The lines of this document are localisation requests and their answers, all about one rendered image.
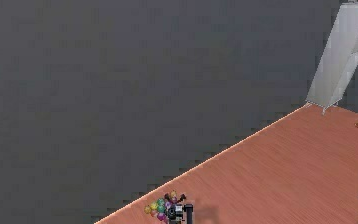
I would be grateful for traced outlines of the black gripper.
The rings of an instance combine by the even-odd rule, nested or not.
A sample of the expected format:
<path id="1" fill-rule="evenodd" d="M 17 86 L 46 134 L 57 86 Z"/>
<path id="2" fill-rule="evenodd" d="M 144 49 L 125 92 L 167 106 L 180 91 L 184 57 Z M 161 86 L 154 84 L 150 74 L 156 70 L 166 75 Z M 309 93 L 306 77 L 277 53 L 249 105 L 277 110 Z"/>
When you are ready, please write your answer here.
<path id="1" fill-rule="evenodd" d="M 173 204 L 167 210 L 167 218 L 169 224 L 181 224 L 183 221 L 183 206 L 181 204 Z"/>

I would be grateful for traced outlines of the colourful billiard ball triangle set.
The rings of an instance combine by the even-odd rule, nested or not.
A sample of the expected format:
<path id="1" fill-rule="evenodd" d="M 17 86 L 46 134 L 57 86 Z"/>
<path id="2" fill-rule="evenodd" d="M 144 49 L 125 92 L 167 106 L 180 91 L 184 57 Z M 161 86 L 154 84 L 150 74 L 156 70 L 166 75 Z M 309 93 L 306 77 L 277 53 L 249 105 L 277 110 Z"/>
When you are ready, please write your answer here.
<path id="1" fill-rule="evenodd" d="M 145 214 L 157 218 L 160 222 L 169 224 L 168 218 L 166 216 L 167 210 L 173 204 L 183 204 L 186 199 L 187 197 L 185 194 L 178 195 L 175 190 L 172 190 L 170 193 L 166 193 L 163 197 L 160 197 L 146 205 L 143 208 L 143 211 Z"/>

